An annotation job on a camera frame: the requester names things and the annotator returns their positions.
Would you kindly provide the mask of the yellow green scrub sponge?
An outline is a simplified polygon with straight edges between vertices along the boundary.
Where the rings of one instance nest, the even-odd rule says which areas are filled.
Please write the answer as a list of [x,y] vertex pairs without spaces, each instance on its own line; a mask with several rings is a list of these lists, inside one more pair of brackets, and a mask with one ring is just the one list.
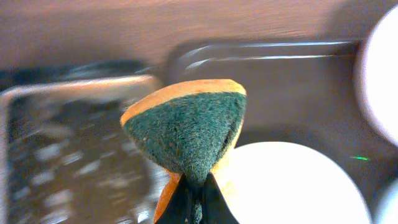
[[120,123],[142,154],[170,178],[185,175],[193,193],[192,223],[201,223],[201,189],[207,175],[216,179],[215,172],[226,164],[245,110],[241,84],[231,79],[193,80],[147,95],[124,112]]

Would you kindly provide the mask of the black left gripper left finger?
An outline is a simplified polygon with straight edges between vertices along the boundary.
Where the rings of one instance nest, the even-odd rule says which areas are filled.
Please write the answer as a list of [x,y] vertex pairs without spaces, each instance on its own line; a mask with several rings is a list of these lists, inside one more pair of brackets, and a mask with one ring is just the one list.
[[185,175],[171,177],[158,201],[155,224],[191,224],[193,193]]

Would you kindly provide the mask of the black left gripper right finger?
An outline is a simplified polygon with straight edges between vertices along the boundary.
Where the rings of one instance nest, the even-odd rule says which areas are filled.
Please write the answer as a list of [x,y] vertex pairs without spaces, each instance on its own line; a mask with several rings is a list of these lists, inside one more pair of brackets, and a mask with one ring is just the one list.
[[201,189],[201,206],[202,224],[239,224],[211,173],[207,175]]

